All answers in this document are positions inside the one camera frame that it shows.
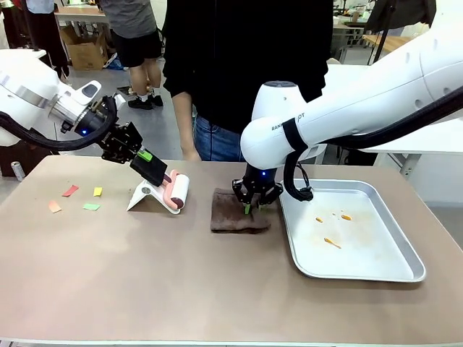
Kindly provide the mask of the person's right forearm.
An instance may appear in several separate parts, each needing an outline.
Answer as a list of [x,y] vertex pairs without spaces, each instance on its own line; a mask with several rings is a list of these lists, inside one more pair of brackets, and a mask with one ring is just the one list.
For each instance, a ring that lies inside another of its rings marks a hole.
[[174,112],[179,130],[180,146],[195,145],[192,128],[192,99],[186,93],[180,93],[172,98]]

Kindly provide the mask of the bystander in grey shirt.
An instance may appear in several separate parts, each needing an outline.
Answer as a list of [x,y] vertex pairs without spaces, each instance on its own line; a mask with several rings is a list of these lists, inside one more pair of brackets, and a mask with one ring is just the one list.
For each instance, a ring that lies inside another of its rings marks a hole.
[[129,70],[135,98],[128,106],[162,107],[162,73],[157,62],[162,42],[150,0],[99,0],[99,4],[109,21],[119,60]]

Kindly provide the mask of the brown topped background table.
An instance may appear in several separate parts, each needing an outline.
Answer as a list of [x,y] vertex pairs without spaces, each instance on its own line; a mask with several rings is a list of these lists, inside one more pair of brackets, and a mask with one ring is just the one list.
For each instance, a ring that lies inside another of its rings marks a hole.
[[59,22],[86,22],[108,24],[106,15],[97,7],[87,4],[59,7],[55,12]]

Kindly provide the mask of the dark hanging jacket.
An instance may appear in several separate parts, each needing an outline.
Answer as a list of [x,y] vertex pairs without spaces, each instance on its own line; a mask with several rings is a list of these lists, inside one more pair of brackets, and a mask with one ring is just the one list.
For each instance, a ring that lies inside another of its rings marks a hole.
[[435,15],[436,0],[375,0],[365,29],[377,33],[418,22],[431,25]]

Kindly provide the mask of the person's black sweater torso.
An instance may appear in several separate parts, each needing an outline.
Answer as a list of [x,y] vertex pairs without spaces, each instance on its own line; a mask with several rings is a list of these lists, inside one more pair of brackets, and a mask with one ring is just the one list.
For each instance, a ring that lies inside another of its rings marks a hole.
[[321,94],[332,14],[332,0],[167,0],[164,86],[241,133],[266,82],[293,82],[308,101]]

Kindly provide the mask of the bystander in black trousers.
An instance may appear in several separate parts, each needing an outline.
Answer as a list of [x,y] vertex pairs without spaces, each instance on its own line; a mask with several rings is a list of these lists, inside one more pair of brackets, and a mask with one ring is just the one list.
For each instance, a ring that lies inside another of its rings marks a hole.
[[26,0],[26,4],[32,37],[38,47],[48,54],[42,60],[54,68],[61,81],[65,81],[69,76],[69,67],[56,23],[54,0]]

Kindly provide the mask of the brown cleaning cloth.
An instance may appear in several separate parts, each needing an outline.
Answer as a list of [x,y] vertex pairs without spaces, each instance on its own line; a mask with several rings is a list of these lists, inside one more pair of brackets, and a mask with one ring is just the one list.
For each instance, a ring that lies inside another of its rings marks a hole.
[[211,231],[215,234],[260,234],[271,227],[265,212],[252,199],[249,213],[232,190],[216,188],[211,204]]

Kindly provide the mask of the white folded roller stand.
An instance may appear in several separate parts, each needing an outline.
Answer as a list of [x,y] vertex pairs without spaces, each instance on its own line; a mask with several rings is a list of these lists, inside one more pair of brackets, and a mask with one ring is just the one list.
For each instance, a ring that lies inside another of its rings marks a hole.
[[133,193],[133,196],[127,206],[127,211],[131,210],[134,206],[136,206],[139,202],[144,200],[146,197],[152,197],[154,200],[156,200],[157,202],[159,202],[162,206],[166,208],[165,204],[162,202],[162,192],[163,192],[162,185],[160,185],[159,187],[155,187],[146,180],[142,181],[136,187]]

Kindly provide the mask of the silver metal tray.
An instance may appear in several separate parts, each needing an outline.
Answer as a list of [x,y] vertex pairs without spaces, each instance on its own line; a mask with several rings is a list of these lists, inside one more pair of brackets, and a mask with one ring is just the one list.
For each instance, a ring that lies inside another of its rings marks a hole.
[[292,260],[312,278],[420,283],[425,266],[375,187],[313,179],[313,199],[283,192],[280,203]]

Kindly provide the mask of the blue plastic bag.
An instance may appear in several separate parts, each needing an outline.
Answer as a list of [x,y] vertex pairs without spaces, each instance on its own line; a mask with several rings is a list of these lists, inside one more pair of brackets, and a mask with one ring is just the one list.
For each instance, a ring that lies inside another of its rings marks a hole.
[[114,53],[111,56],[111,58],[106,62],[104,68],[114,70],[114,71],[127,71],[128,70],[128,68],[125,67],[121,63],[118,53]]

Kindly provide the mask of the person's blue jeans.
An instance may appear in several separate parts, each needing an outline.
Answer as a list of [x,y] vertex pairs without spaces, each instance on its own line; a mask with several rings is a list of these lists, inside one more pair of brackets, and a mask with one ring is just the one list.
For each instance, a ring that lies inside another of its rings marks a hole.
[[193,126],[195,148],[205,161],[243,162],[240,135],[218,127],[201,116]]

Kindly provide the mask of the pink white lint roller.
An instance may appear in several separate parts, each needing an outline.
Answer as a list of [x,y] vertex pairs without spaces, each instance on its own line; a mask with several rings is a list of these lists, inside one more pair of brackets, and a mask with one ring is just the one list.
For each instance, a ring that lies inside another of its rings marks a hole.
[[190,179],[177,170],[165,175],[162,183],[162,202],[173,214],[179,214],[187,199]]

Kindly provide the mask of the cardboard box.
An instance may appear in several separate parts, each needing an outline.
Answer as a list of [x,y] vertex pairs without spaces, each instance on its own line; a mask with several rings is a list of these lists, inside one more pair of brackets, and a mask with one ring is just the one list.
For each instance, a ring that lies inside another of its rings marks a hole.
[[80,37],[71,25],[62,28],[59,33],[75,70],[99,71],[103,69],[108,61],[104,34]]

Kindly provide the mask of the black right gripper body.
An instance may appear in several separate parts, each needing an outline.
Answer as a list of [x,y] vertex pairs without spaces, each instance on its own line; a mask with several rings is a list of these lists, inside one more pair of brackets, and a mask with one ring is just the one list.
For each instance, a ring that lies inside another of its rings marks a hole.
[[245,174],[241,179],[234,179],[232,181],[232,190],[242,203],[245,195],[252,195],[252,207],[257,207],[257,199],[259,194],[267,194],[268,204],[272,204],[284,191],[282,184],[275,181],[276,168],[259,169],[253,166],[247,166]]

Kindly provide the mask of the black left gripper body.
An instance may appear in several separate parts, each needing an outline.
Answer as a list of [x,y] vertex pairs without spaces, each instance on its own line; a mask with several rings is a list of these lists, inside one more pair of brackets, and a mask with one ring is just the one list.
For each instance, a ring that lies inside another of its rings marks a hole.
[[131,162],[142,147],[143,138],[132,122],[115,124],[101,140],[101,158],[114,163]]

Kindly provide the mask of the wooden workbench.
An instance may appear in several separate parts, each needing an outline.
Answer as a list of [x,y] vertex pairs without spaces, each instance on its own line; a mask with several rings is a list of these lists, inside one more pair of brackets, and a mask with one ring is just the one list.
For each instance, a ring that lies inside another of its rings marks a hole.
[[404,44],[404,38],[401,36],[387,35],[383,38],[382,35],[363,35],[362,38],[372,48],[368,65]]

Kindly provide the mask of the black stand pole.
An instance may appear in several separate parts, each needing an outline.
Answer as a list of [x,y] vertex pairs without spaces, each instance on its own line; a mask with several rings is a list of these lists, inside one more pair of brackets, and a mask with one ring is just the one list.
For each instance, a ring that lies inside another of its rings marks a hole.
[[366,29],[385,38],[388,35],[395,9],[396,0],[375,0]]

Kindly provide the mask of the dark shoulder bag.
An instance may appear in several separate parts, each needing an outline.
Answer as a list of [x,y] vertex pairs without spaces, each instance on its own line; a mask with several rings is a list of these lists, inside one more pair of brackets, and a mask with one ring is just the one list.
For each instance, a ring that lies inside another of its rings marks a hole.
[[19,162],[25,175],[28,175],[46,156],[53,155],[50,150],[19,141],[9,147],[0,146],[0,173],[5,177],[14,177],[12,162]]

